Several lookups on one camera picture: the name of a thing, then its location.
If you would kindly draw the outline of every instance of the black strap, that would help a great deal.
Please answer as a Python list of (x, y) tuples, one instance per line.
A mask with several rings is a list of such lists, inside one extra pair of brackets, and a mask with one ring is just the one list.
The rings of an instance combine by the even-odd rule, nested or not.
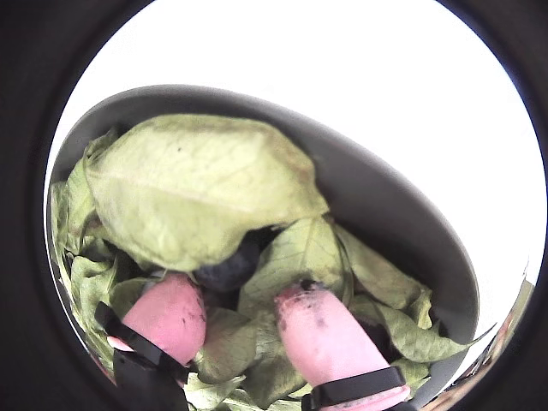
[(405, 379), (397, 366), (355, 375), (313, 388), (310, 394), (302, 397), (302, 411), (315, 411), (322, 407), (342, 404), (366, 398), (405, 385)]
[(133, 331), (120, 321), (114, 310), (99, 302), (95, 309), (95, 319), (109, 336), (123, 340), (137, 354), (142, 355), (160, 371), (167, 372), (173, 378), (184, 383), (188, 381), (188, 369), (179, 364), (173, 357), (165, 353), (141, 334)]
[(132, 411), (188, 411), (185, 391), (167, 373), (136, 353), (114, 352), (116, 386)]

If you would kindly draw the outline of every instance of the dark object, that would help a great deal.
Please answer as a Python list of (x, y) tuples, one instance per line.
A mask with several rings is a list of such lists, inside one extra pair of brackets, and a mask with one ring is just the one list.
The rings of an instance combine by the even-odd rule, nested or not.
[(228, 259), (217, 265), (203, 265), (193, 274), (207, 289), (226, 293), (240, 288), (251, 278), (259, 264), (259, 256), (259, 244), (244, 237)]
[(99, 302), (95, 309), (95, 319), (100, 323), (109, 336), (120, 338), (135, 352), (146, 358), (151, 364), (156, 366), (158, 370), (167, 372), (173, 378), (187, 382), (188, 369), (169, 354), (166, 354), (162, 349), (148, 341), (141, 334), (133, 331), (120, 321), (112, 308)]
[(358, 321), (361, 328), (377, 346), (378, 351), (389, 363), (402, 358), (402, 355), (390, 343), (390, 336), (382, 325), (371, 325), (365, 321)]
[[(6, 274), (0, 276), (0, 312), (4, 314), (2, 326), (6, 330), (0, 344), (0, 362), (3, 375), (9, 376), (0, 384), (2, 411), (130, 410), (116, 387), (74, 338), (73, 327), (59, 304), (44, 248), (42, 199), (44, 185), (49, 184), (45, 182), (45, 168), (53, 133), (76, 81), (109, 36), (148, 3), (147, 0), (0, 2), (0, 192), (9, 194), (9, 200), (0, 204), (3, 227), (0, 255)], [(532, 117), (545, 157), (548, 152), (545, 0), (440, 3), (452, 9), (484, 40), (509, 72)], [(546, 157), (544, 165), (548, 167)], [(425, 225), (424, 232), (429, 230), (430, 226)], [(509, 347), (452, 411), (548, 409), (546, 271), (543, 264), (533, 299)], [(441, 307), (447, 310), (448, 304)], [(450, 325), (449, 335), (454, 333)]]
[(114, 374), (132, 411), (188, 411), (185, 391), (141, 355), (115, 349)]
[(314, 284), (317, 284), (317, 282), (310, 278), (305, 278), (304, 280), (301, 280), (300, 282), (301, 288), (304, 289), (305, 291), (310, 291)]
[(330, 381), (313, 388), (302, 397), (302, 411), (317, 411), (322, 407), (359, 400), (405, 385), (405, 379), (396, 366)]

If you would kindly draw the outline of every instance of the green leaf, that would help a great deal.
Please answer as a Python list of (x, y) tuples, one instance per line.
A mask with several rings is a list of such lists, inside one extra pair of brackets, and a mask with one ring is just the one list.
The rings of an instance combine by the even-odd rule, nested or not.
[(218, 385), (205, 384), (199, 380), (196, 373), (188, 374), (188, 383), (185, 384), (185, 394), (189, 402), (199, 410), (213, 410), (236, 388), (245, 377), (236, 377)]
[(68, 232), (65, 248), (75, 255), (80, 255), (84, 247), (87, 221), (95, 213), (92, 192), (87, 186), (82, 160), (76, 163), (68, 176), (67, 202)]
[(178, 271), (227, 259), (250, 229), (328, 210), (312, 161), (248, 119), (155, 117), (89, 157), (85, 172), (112, 242)]
[(432, 327), (432, 319), (430, 318), (430, 309), (432, 303), (432, 292), (429, 289), (422, 290), (419, 298), (417, 298), (408, 309), (409, 316), (423, 330), (428, 330)]
[(116, 284), (106, 295), (108, 304), (116, 313), (119, 319), (123, 319), (135, 302), (140, 298), (143, 287), (150, 282), (157, 283), (159, 280), (152, 277), (131, 278)]
[(289, 394), (289, 397), (300, 400), (306, 394), (310, 394), (312, 392), (312, 388), (313, 387), (310, 384), (306, 383), (302, 388)]
[(194, 359), (199, 377), (208, 384), (231, 380), (253, 362), (257, 327), (247, 317), (216, 307), (207, 312), (204, 346)]
[(119, 252), (112, 262), (95, 262), (76, 256), (72, 264), (73, 315), (81, 322), (80, 326), (86, 333), (88, 347), (110, 370), (114, 351), (107, 343), (107, 336), (101, 325), (95, 320), (95, 309), (100, 301), (108, 298), (117, 283), (129, 277), (130, 266), (128, 256), (122, 252)]
[(260, 408), (267, 409), (275, 401), (300, 389), (306, 381), (294, 369), (285, 353), (274, 314), (262, 312), (255, 322), (257, 362), (246, 370), (242, 387)]
[(77, 255), (74, 257), (74, 261), (71, 267), (71, 289), (72, 296), (74, 297), (74, 303), (81, 310), (81, 298), (80, 298), (80, 288), (86, 278), (93, 278), (100, 276), (101, 274), (107, 273), (112, 268), (114, 262), (111, 261), (91, 261), (85, 257)]
[(397, 366), (402, 371), (405, 383), (411, 388), (411, 398), (414, 397), (415, 392), (425, 384), (430, 375), (430, 364), (423, 364), (420, 362), (413, 362), (405, 358), (396, 360), (390, 364), (391, 366)]
[(102, 230), (102, 224), (96, 214), (92, 191), (87, 184), (86, 162), (89, 158), (98, 156), (116, 138), (116, 132), (111, 130), (90, 142), (84, 151), (84, 157), (76, 163), (68, 176), (66, 183), (68, 232), (65, 248), (74, 255), (81, 255), (86, 243), (93, 242), (95, 238), (106, 238), (104, 236), (106, 232)]
[(382, 324), (390, 335), (392, 345), (405, 358), (415, 362), (444, 360), (478, 341), (463, 345), (440, 337), (432, 330), (421, 329), (405, 313), (372, 301), (365, 295), (354, 298), (350, 312), (358, 318), (363, 317)]
[(65, 182), (56, 182), (50, 187), (51, 193), (51, 242), (53, 244), (54, 262), (59, 267), (61, 282), (71, 303), (74, 302), (70, 287), (70, 266), (65, 255), (67, 240), (68, 201), (67, 185)]
[[(234, 390), (225, 400), (232, 411), (262, 411), (244, 390)], [(268, 407), (269, 411), (301, 411), (301, 403), (296, 401), (278, 400)]]
[(430, 290), (405, 275), (390, 261), (367, 247), (340, 225), (335, 228), (358, 281), (369, 294), (389, 307), (401, 310)]
[(420, 387), (422, 387), (424, 384), (426, 384), (428, 381), (430, 381), (430, 378), (432, 377), (426, 377), (426, 378), (423, 378), (419, 381), (416, 381), (412, 384), (409, 385), (409, 388), (411, 389), (411, 392), (409, 394), (409, 399), (412, 399), (415, 394), (417, 393), (417, 391), (419, 390)]
[(322, 217), (299, 220), (274, 239), (241, 288), (238, 311), (253, 317), (261, 309), (273, 310), (274, 297), (302, 278), (324, 283), (339, 298), (348, 285), (337, 238)]

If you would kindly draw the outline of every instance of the black band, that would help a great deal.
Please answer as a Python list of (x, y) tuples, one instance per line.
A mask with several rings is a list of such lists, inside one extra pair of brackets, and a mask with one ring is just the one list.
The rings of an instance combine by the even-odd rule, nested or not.
[(116, 385), (131, 411), (188, 411), (185, 391), (142, 355), (115, 349), (113, 366)]
[(315, 411), (322, 407), (342, 404), (366, 398), (405, 385), (405, 379), (397, 366), (384, 368), (366, 374), (355, 375), (313, 388), (302, 397), (302, 411)]
[(150, 361), (158, 370), (165, 371), (184, 383), (188, 381), (188, 369), (177, 362), (169, 354), (155, 344), (133, 331), (120, 321), (114, 310), (99, 302), (95, 309), (95, 319), (100, 323), (109, 336), (123, 340), (137, 354)]

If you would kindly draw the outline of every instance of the dark purple fruit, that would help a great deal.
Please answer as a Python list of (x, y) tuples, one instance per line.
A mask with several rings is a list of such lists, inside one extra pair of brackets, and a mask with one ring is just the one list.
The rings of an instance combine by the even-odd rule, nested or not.
[(207, 289), (225, 293), (240, 288), (257, 270), (260, 248), (244, 238), (232, 256), (217, 265), (202, 265), (194, 277)]
[(390, 343), (390, 336), (382, 325), (371, 325), (359, 320), (358, 322), (369, 338), (371, 338), (371, 341), (377, 346), (378, 351), (380, 351), (385, 360), (390, 363), (402, 357)]

